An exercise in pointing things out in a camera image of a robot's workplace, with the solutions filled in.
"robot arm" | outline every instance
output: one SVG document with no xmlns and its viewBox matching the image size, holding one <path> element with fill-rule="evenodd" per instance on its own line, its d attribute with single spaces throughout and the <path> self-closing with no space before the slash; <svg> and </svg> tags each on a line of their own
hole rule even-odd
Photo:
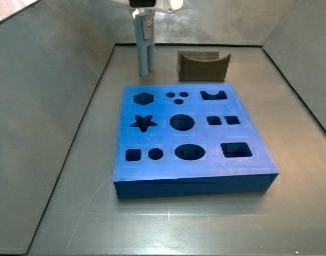
<svg viewBox="0 0 326 256">
<path fill-rule="evenodd" d="M 128 4 L 132 8 L 145 8 L 147 10 L 175 13 L 183 7 L 183 0 L 112 0 Z"/>
</svg>

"blue foam board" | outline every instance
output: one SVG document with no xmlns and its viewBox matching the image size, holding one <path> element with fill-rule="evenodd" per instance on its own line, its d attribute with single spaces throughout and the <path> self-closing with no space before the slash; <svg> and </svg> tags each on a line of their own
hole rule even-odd
<svg viewBox="0 0 326 256">
<path fill-rule="evenodd" d="M 278 174 L 230 84 L 124 88 L 119 198 L 266 191 Z"/>
</svg>

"gray table surface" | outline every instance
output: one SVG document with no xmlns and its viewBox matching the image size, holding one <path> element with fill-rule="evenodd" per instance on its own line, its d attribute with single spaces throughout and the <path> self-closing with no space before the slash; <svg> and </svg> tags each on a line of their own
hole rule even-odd
<svg viewBox="0 0 326 256">
<path fill-rule="evenodd" d="M 226 81 L 280 168 L 266 193 L 119 201 L 112 168 L 124 85 L 178 83 L 178 51 L 232 54 Z M 260 48 L 156 47 L 140 78 L 116 47 L 29 255 L 326 254 L 326 135 Z"/>
</svg>

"square hole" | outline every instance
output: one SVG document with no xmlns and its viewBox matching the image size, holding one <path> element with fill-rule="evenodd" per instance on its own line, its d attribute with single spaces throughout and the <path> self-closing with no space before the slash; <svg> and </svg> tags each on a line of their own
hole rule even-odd
<svg viewBox="0 0 326 256">
<path fill-rule="evenodd" d="M 244 142 L 222 143 L 222 152 L 227 158 L 252 156 L 251 149 Z"/>
<path fill-rule="evenodd" d="M 222 120 L 218 116 L 207 116 L 208 125 L 220 125 Z"/>
<path fill-rule="evenodd" d="M 140 158 L 141 158 L 140 149 L 128 149 L 125 151 L 125 161 L 128 162 L 139 161 Z"/>
<path fill-rule="evenodd" d="M 240 124 L 239 119 L 236 116 L 226 116 L 224 117 L 227 124 Z"/>
</svg>

